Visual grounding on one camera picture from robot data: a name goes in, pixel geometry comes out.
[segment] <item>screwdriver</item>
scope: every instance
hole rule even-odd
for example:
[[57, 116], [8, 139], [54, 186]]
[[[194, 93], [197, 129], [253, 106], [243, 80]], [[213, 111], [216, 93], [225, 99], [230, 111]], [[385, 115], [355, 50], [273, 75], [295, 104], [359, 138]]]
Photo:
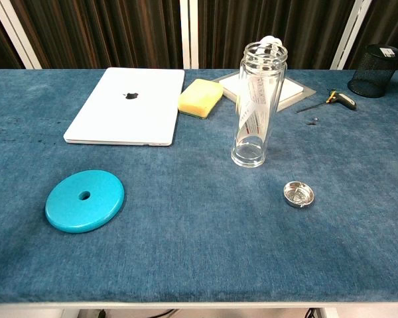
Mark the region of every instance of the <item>screwdriver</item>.
[[319, 107], [321, 105], [337, 103], [337, 102], [341, 103], [343, 106], [346, 106], [347, 108], [351, 109], [352, 111], [357, 110], [357, 104], [351, 98], [349, 98], [348, 96], [346, 96], [343, 93], [336, 93], [336, 91], [331, 91], [330, 96], [327, 99], [327, 101], [324, 101], [323, 103], [313, 105], [313, 106], [310, 106], [310, 107], [307, 107], [304, 109], [301, 109], [299, 111], [295, 111], [295, 113], [296, 114], [301, 113], [303, 111], [308, 111], [309, 109], [313, 109], [313, 108]]

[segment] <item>disc hole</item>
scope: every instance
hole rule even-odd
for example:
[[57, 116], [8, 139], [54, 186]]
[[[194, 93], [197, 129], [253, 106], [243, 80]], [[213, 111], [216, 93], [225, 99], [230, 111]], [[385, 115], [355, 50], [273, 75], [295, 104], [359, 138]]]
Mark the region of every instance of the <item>disc hole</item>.
[[80, 195], [78, 196], [78, 199], [84, 201], [87, 200], [90, 197], [90, 192], [89, 191], [83, 191], [82, 193], [80, 193]]

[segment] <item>dark cable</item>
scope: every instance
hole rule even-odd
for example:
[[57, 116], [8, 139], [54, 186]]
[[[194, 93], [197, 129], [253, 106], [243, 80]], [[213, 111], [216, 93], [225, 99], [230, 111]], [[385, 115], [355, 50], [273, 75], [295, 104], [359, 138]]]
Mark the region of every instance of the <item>dark cable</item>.
[[99, 312], [98, 318], [106, 318], [106, 311], [104, 309]]
[[166, 315], [169, 315], [170, 313], [172, 313], [174, 310], [175, 309], [170, 309], [168, 311], [165, 311], [164, 313], [160, 313], [159, 315], [150, 316], [150, 317], [147, 317], [147, 318], [159, 318], [159, 317], [162, 317], [162, 316], [166, 316]]
[[308, 309], [308, 311], [307, 311], [306, 314], [305, 314], [305, 318], [316, 318], [316, 317], [314, 316], [315, 312], [316, 312], [316, 309], [315, 309], [315, 308], [310, 308], [310, 309]]

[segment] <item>black mesh pen holder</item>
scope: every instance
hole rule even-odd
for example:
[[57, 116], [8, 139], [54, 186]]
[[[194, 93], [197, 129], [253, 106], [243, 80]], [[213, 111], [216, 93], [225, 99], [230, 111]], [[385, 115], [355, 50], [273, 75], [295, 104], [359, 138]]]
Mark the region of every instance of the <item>black mesh pen holder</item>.
[[365, 53], [348, 88], [364, 97], [381, 97], [398, 68], [398, 49], [392, 46], [371, 44]]

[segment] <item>glass bottle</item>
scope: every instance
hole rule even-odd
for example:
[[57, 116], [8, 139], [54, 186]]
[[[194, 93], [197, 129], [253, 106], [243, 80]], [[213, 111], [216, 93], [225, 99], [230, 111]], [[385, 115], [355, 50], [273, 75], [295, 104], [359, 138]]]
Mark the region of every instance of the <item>glass bottle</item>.
[[276, 43], [255, 42], [245, 47], [235, 108], [238, 126], [232, 146], [232, 159], [239, 166], [254, 168], [264, 163], [286, 59], [287, 49]]

